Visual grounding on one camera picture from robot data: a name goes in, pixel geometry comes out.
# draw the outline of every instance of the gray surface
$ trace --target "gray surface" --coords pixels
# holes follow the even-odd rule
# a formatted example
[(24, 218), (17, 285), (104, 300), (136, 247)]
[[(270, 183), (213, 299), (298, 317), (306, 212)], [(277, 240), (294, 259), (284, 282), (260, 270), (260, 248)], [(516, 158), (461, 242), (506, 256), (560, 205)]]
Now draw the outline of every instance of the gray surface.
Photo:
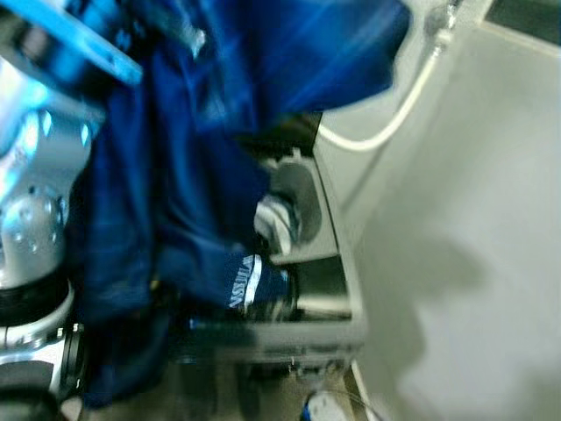
[(0, 54), (0, 288), (11, 289), (62, 262), (70, 190), (104, 113), (49, 88), (10, 49)]
[[(555, 421), (560, 54), (493, 25), (462, 31), (357, 190), (359, 361), (394, 420)], [(333, 177), (352, 167), (332, 162)]]
[[(458, 59), (458, 47), (472, 30), (474, 19), (482, 19), (492, 0), (470, 0), (462, 2), (452, 46), (437, 65), (437, 76), (429, 81), (423, 103), (413, 109), (401, 129), (390, 143), (409, 137), (419, 137), (427, 130), (436, 112), (438, 101), (450, 80), (450, 67)], [(430, 11), (444, 0), (405, 0), (413, 11), (413, 22), (408, 37), (401, 47), (395, 63), (394, 85), (387, 91), (360, 103), (323, 114), (322, 125), (349, 139), (369, 139), (387, 126), (399, 104), (410, 90), (414, 77), (418, 75), (420, 59), (431, 45), (424, 30), (425, 19)], [(371, 153), (346, 153), (328, 144), (321, 138), (316, 150), (323, 156), (333, 183), (335, 196), (344, 216), (347, 238), (357, 246), (367, 229), (367, 221), (376, 209), (380, 191), (399, 178), (401, 168), (393, 162), (380, 161), (381, 149)]]
[[(244, 370), (233, 366), (171, 366), (157, 389), (84, 413), (81, 421), (299, 421), (309, 386), (294, 377), (269, 382), (244, 378)], [(326, 386), (345, 390), (342, 380)], [(353, 421), (350, 402), (335, 398)]]

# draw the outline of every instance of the white wall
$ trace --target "white wall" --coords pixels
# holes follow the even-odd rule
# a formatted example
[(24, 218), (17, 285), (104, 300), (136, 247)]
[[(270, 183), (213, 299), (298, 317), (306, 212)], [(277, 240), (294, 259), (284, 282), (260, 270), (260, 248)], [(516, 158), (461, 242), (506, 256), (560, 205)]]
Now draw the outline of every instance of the white wall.
[[(455, 65), (460, 46), (465, 42), (472, 29), (473, 21), (481, 18), (492, 0), (464, 0), (455, 31), (455, 41), (451, 51), (439, 64), (439, 71), (433, 77), (429, 92), (425, 95), (423, 106), (416, 107), (411, 118), (402, 130), (396, 134), (394, 142), (416, 135), (425, 130), (431, 121), (434, 107), (438, 104), (444, 88), (447, 86), (451, 69)], [(394, 86), (388, 91), (360, 103), (344, 107), (323, 115), (322, 124), (349, 139), (372, 137), (382, 130), (394, 115), (401, 100), (411, 87), (418, 74), (420, 64), (430, 49), (424, 31), (425, 19), (437, 6), (447, 4), (446, 0), (406, 0), (413, 14), (412, 26), (396, 60)], [(332, 183), (337, 199), (348, 221), (349, 237), (356, 244), (365, 229), (365, 223), (374, 209), (375, 200), (366, 194), (375, 191), (379, 196), (380, 185), (387, 184), (386, 177), (372, 177), (374, 167), (379, 167), (380, 150), (372, 153), (346, 153), (328, 142), (317, 141), (317, 152), (323, 156), (328, 166), (333, 169)]]
[(359, 365), (393, 420), (557, 421), (559, 50), (489, 25), (460, 32), (377, 159), (319, 146), (369, 310)]

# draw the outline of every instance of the silver metal part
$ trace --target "silver metal part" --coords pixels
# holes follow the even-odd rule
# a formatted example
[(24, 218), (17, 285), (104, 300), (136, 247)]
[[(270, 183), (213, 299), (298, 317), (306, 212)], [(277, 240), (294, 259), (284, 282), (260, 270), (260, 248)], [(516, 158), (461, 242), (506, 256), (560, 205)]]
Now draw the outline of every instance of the silver metal part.
[(119, 81), (136, 85), (142, 80), (142, 67), (137, 62), (61, 7), (53, 7), (45, 0), (0, 0), (0, 4), (29, 23), (42, 27)]
[(4, 347), (14, 348), (25, 346), (36, 339), (41, 339), (51, 333), (57, 332), (57, 330), (66, 323), (70, 311), (72, 310), (73, 301), (74, 291), (72, 288), (69, 288), (68, 295), (64, 302), (51, 314), (27, 325), (8, 327), (5, 330)]
[(451, 43), (456, 27), (458, 8), (462, 0), (450, 0), (432, 9), (424, 24), (425, 33), (432, 39), (431, 54), (441, 54)]
[(22, 346), (17, 351), (8, 353), (0, 352), (0, 366), (3, 364), (23, 363), (27, 361), (41, 361), (51, 364), (53, 372), (48, 391), (54, 396), (59, 396), (63, 380), (61, 379), (61, 373), (66, 340), (66, 337), (62, 337), (42, 346)]
[(11, 58), (0, 57), (0, 289), (34, 282), (62, 262), (70, 190), (104, 119)]

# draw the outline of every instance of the bolt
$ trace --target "bolt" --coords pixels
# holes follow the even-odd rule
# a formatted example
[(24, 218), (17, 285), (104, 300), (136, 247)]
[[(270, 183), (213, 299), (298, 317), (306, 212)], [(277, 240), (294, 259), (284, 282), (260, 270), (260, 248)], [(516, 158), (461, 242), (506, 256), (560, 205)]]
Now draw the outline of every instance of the bolt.
[(27, 209), (27, 208), (22, 209), (22, 210), (19, 212), (19, 216), (20, 216), (22, 219), (26, 220), (26, 221), (31, 221), (31, 220), (33, 219), (32, 212), (31, 212), (29, 209)]
[(27, 162), (27, 155), (21, 146), (14, 150), (14, 156), (18, 164), (25, 164)]
[(31, 344), (33, 342), (33, 336), (27, 334), (20, 341), (23, 345)]
[(336, 363), (335, 361), (330, 362), (329, 365), (327, 366), (327, 373), (329, 375), (333, 375), (335, 374), (337, 371), (339, 371), (339, 364)]
[(51, 127), (53, 126), (53, 117), (49, 112), (45, 111), (43, 113), (43, 121), (41, 122), (41, 125), (43, 127), (43, 133), (45, 136), (48, 136), (51, 132)]
[(89, 144), (89, 127), (88, 125), (82, 126), (82, 145), (88, 147)]
[(191, 47), (191, 54), (196, 60), (202, 48), (207, 44), (207, 34), (201, 29), (195, 29), (192, 35), (189, 44)]
[(131, 48), (131, 43), (132, 43), (131, 35), (125, 32), (124, 29), (120, 29), (119, 32), (117, 33), (117, 36), (115, 37), (115, 45), (119, 49), (123, 51), (127, 51), (129, 48)]
[(41, 348), (43, 346), (43, 344), (45, 344), (45, 339), (44, 338), (35, 339), (32, 342), (32, 347), (33, 348)]

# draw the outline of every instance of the compartment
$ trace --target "compartment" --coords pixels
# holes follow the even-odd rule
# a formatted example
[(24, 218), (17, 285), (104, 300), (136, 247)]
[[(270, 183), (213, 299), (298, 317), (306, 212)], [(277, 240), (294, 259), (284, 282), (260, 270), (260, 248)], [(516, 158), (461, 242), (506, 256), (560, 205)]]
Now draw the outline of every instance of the compartment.
[(278, 161), (263, 162), (271, 172), (271, 191), (290, 197), (302, 226), (291, 253), (271, 256), (273, 263), (287, 265), (337, 255), (329, 207), (315, 162), (297, 152)]
[(348, 320), (351, 303), (339, 256), (295, 265), (298, 319), (301, 321)]

